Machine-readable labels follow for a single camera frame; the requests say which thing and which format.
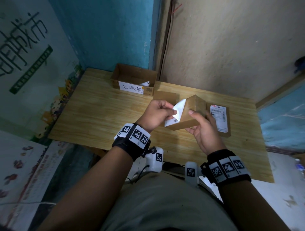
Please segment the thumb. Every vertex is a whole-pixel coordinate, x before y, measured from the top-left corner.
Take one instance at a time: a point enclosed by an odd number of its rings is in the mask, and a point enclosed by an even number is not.
[[[163,111],[166,116],[173,116],[173,115],[177,114],[177,111],[173,110],[173,109],[163,109]]]
[[[207,119],[204,118],[204,117],[203,117],[200,113],[198,113],[198,112],[195,112],[195,111],[193,111],[193,110],[189,110],[188,113],[189,113],[189,115],[190,115],[192,118],[194,118],[195,120],[197,120],[197,121],[199,122],[200,125],[204,125],[204,124],[206,124],[206,122],[208,122]]]

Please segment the gray shirt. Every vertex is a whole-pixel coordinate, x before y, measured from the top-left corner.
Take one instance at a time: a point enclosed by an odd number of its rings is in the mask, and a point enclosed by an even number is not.
[[[209,192],[166,173],[125,186],[101,230],[237,230]]]

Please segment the barcode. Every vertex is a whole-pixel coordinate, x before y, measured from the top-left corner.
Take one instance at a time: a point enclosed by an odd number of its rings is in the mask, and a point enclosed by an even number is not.
[[[212,109],[211,111],[214,111],[214,112],[219,112],[219,113],[221,113],[221,112],[222,112],[221,110],[215,110],[215,109]]]

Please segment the wooden table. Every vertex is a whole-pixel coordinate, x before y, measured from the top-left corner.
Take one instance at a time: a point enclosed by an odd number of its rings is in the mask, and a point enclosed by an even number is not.
[[[135,122],[152,97],[112,88],[112,72],[88,68],[49,138],[109,150],[113,138],[125,123]],[[228,149],[246,164],[253,179],[274,182],[254,101],[175,84],[156,82],[155,91],[194,94],[230,109],[231,137],[223,138]],[[194,137],[185,130],[158,127],[151,134],[151,146],[164,150],[164,161],[182,164],[206,162]]]

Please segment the hand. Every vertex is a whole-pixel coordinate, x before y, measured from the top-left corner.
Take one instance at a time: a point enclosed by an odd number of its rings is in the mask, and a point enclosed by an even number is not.
[[[152,100],[136,123],[151,133],[163,121],[173,118],[173,115],[177,113],[173,107],[165,100]]]
[[[197,144],[206,155],[221,149],[227,149],[218,134],[216,120],[210,113],[207,113],[207,119],[198,112],[192,110],[188,113],[197,120],[200,125],[186,128],[186,130],[194,135]]]

